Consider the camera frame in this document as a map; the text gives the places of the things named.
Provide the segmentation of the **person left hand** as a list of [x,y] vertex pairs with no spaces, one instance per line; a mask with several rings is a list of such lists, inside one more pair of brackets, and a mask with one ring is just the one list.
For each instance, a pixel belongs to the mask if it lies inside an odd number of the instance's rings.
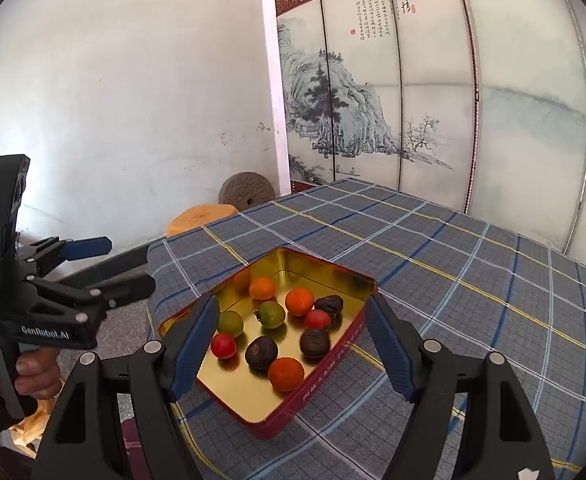
[[58,366],[57,348],[39,348],[26,351],[16,361],[17,377],[14,382],[21,396],[37,400],[50,400],[62,389],[61,368]]

